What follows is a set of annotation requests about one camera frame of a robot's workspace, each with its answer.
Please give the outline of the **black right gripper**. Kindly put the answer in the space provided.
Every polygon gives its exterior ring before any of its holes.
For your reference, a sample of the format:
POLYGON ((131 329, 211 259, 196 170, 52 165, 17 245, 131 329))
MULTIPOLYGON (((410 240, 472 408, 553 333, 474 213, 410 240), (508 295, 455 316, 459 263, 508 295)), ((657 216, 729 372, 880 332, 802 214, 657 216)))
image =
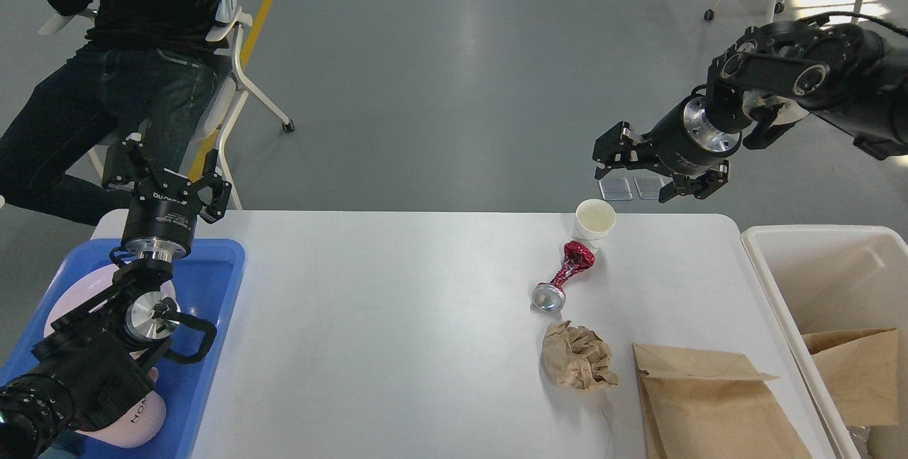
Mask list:
POLYGON ((740 132, 726 132, 707 118, 706 97, 687 96, 644 135, 620 121, 594 142, 594 178, 612 170, 648 170, 659 165, 671 178, 658 203, 692 195, 707 199, 729 181, 730 162, 740 148, 740 132))

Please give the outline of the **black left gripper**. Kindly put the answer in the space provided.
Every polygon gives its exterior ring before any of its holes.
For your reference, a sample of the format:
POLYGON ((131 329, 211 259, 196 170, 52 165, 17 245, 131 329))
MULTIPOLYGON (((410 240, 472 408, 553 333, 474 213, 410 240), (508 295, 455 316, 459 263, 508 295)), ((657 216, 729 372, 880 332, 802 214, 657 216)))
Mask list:
POLYGON ((162 168, 145 156, 142 135, 129 135, 110 145, 101 172, 101 187, 133 194, 121 240, 137 258, 173 261, 191 255, 198 217, 205 223, 223 219, 233 184, 217 171, 218 150, 204 158, 201 177, 165 180, 162 168))

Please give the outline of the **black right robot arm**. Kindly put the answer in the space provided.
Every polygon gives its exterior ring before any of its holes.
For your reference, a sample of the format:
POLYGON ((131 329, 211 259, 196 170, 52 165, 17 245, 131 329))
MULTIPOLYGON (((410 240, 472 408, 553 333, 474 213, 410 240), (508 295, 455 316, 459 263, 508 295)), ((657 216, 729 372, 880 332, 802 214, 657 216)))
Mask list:
POLYGON ((903 156, 906 51, 830 13, 749 27, 714 58, 707 78, 643 135, 621 121, 592 152, 594 178, 619 169, 667 177, 658 192, 706 199, 729 180, 740 148, 768 148, 808 114, 876 160, 903 156))

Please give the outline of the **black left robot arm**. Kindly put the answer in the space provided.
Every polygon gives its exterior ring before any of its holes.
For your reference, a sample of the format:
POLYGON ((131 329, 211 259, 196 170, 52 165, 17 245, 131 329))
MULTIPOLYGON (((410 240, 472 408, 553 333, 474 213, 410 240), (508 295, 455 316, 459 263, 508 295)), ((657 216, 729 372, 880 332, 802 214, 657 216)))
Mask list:
POLYGON ((62 432, 98 432, 136 408, 155 388, 159 359, 201 362, 214 345, 213 323, 179 309, 163 285, 173 263, 192 251, 199 219, 222 219, 233 187, 206 155, 192 181, 155 166, 134 133, 109 148, 101 183, 130 188, 109 287, 56 318, 36 343, 37 365, 2 387, 2 456, 35 458, 62 432))

